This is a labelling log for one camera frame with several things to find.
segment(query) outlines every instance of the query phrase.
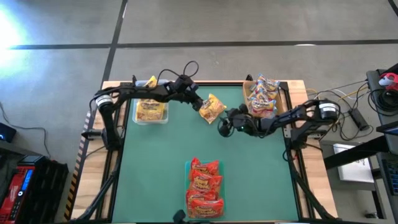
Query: clear plastic tray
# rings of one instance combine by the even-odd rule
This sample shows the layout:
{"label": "clear plastic tray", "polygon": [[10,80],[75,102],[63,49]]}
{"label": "clear plastic tray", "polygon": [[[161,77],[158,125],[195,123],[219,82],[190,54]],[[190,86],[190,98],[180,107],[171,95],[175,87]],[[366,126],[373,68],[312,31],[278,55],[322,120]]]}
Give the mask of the clear plastic tray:
{"label": "clear plastic tray", "polygon": [[[136,86],[144,86],[145,83],[147,83],[148,80],[140,80],[136,82]],[[159,80],[158,84],[164,84],[169,82],[168,80]],[[137,103],[139,99],[134,99],[133,107],[132,107],[132,121],[140,124],[140,125],[147,125],[147,124],[166,124],[169,122],[169,103],[166,103],[164,113],[163,113],[163,119],[160,120],[153,120],[153,121],[137,121],[136,120],[136,112],[137,112]]]}

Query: green tabletop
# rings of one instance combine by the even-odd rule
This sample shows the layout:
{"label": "green tabletop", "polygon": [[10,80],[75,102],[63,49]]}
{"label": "green tabletop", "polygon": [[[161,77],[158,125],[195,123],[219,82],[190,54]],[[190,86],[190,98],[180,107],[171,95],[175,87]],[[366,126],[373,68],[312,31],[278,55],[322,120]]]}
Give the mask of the green tabletop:
{"label": "green tabletop", "polygon": [[[243,102],[240,86],[201,86],[197,93],[204,99],[212,93],[228,108]],[[237,131],[224,138],[218,120],[208,124],[175,101],[167,124],[140,126],[131,113],[113,223],[172,222],[185,208],[184,165],[193,157],[223,163],[226,213],[217,221],[298,220],[281,129],[264,139]]]}

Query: red snack bag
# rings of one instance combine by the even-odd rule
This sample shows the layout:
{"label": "red snack bag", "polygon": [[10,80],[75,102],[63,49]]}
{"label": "red snack bag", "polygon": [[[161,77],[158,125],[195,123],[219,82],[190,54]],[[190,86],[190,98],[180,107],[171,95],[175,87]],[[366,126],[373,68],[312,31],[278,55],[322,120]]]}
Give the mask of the red snack bag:
{"label": "red snack bag", "polygon": [[219,193],[222,181],[223,176],[212,176],[201,173],[197,170],[193,170],[192,181],[189,185],[189,189],[198,190],[200,192],[209,192],[211,190],[215,190],[216,193]]}
{"label": "red snack bag", "polygon": [[213,161],[209,162],[207,164],[202,164],[199,159],[194,157],[191,162],[191,170],[190,170],[190,180],[192,180],[192,171],[197,170],[200,171],[204,174],[210,174],[210,175],[218,175],[218,167],[219,167],[220,162],[218,161]]}
{"label": "red snack bag", "polygon": [[187,190],[186,196],[186,203],[187,203],[187,213],[190,218],[193,218],[192,216],[192,208],[191,208],[191,202],[192,200],[216,200],[217,199],[217,193],[214,190],[211,190],[207,193],[201,193],[198,190]]}
{"label": "red snack bag", "polygon": [[193,218],[218,218],[224,214],[224,200],[215,201],[192,200]]}

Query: concrete floor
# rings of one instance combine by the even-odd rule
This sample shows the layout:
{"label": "concrete floor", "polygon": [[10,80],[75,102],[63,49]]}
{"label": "concrete floor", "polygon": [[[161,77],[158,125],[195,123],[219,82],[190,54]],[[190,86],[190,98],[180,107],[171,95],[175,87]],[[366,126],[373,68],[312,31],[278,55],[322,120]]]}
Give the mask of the concrete floor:
{"label": "concrete floor", "polygon": [[[3,0],[0,27],[6,35],[0,36],[0,47],[109,44],[121,4]],[[398,39],[398,17],[387,0],[129,0],[119,43],[376,39]],[[45,127],[52,158],[66,162],[70,170],[88,101],[101,85],[108,54],[109,49],[0,50],[0,101],[9,119]],[[240,80],[261,72],[301,79],[307,88],[323,90],[364,80],[366,71],[390,67],[397,58],[396,44],[117,49],[109,80],[130,80],[133,74],[147,79],[163,68],[181,72],[189,60],[196,60],[197,80]],[[366,100],[359,108],[369,124],[379,125]],[[345,129],[348,134],[356,131],[351,121]],[[14,142],[45,154],[42,138],[41,132],[19,130]],[[325,139],[340,137],[330,133]],[[344,220],[393,223],[391,213],[383,221],[363,218],[365,211],[374,210],[370,192],[333,189],[333,196]]]}

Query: yellow snack bag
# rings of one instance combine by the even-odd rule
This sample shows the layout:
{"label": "yellow snack bag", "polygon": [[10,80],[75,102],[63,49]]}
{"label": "yellow snack bag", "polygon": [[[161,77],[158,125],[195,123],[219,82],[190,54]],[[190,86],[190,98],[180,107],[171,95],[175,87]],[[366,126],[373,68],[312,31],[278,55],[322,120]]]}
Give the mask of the yellow snack bag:
{"label": "yellow snack bag", "polygon": [[[156,86],[156,77],[152,76],[145,86],[153,88]],[[163,118],[165,103],[159,103],[155,100],[140,99],[137,102],[137,121],[155,121]]]}
{"label": "yellow snack bag", "polygon": [[203,102],[199,114],[211,124],[225,109],[226,106],[215,95],[210,93],[209,98]]}

